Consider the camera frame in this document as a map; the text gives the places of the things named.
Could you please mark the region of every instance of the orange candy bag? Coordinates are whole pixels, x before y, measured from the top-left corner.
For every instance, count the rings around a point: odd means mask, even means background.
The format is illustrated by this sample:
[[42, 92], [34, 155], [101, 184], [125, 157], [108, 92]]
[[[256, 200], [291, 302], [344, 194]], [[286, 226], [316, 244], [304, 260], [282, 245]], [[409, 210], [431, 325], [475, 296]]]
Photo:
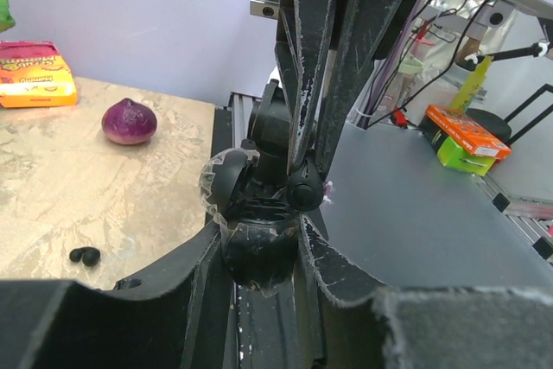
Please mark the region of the orange candy bag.
[[71, 69], [52, 42], [0, 41], [0, 105], [75, 105]]

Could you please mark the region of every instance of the purple onion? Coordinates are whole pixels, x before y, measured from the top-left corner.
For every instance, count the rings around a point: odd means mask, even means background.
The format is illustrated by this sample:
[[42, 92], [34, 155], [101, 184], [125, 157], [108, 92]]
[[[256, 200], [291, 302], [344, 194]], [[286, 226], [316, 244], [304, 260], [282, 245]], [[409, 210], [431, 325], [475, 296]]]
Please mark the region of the purple onion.
[[157, 129], [157, 118], [146, 105], [122, 99], [108, 108], [102, 117], [105, 136], [117, 144], [140, 144], [149, 140]]

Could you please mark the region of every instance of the beige tabletop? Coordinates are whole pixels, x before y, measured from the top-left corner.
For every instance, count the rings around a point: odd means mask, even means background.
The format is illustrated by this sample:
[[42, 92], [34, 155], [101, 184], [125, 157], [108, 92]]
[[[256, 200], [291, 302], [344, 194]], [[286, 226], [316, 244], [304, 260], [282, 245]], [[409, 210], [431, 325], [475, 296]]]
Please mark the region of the beige tabletop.
[[[110, 289], [193, 237], [204, 224], [197, 181], [209, 159], [212, 105], [76, 79], [74, 107], [0, 108], [0, 277], [72, 278]], [[141, 146], [108, 142], [100, 119], [129, 97], [157, 133]], [[69, 261], [95, 246], [100, 263]]]

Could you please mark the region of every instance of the person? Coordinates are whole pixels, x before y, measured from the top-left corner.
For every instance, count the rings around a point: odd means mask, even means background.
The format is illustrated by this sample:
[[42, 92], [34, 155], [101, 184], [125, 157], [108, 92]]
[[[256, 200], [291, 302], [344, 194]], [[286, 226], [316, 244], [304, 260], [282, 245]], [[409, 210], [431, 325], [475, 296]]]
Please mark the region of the person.
[[[446, 10], [459, 10], [456, 14], [466, 19], [471, 18], [485, 0], [444, 0]], [[511, 29], [516, 12], [512, 12], [505, 23], [498, 28], [489, 28], [481, 41], [466, 38], [461, 44], [461, 49], [456, 59], [462, 60], [473, 53], [492, 54], [498, 52], [503, 47], [505, 38]], [[440, 70], [445, 69], [453, 57], [453, 53], [459, 42], [461, 34], [453, 31], [436, 27], [429, 28], [424, 37], [434, 46], [429, 48], [423, 63], [425, 67], [434, 67]]]

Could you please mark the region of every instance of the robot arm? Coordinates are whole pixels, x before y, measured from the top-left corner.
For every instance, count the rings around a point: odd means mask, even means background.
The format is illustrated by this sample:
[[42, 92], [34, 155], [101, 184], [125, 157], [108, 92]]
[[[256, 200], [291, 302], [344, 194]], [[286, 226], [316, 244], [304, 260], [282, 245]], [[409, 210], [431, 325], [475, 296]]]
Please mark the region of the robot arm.
[[[347, 113], [372, 72], [381, 41], [398, 34], [399, 28], [387, 33], [396, 12], [400, 6], [410, 12], [416, 0], [402, 1], [251, 1], [252, 13], [278, 20], [276, 62], [289, 112], [289, 131], [283, 129], [285, 140], [280, 140], [286, 145], [279, 155], [286, 155], [286, 195], [294, 209], [307, 212], [321, 204]], [[264, 111], [274, 108], [274, 94], [264, 97], [268, 99], [273, 106], [261, 104], [251, 121], [251, 137], [263, 135], [256, 117], [272, 123]], [[258, 144], [263, 148], [263, 141]]]

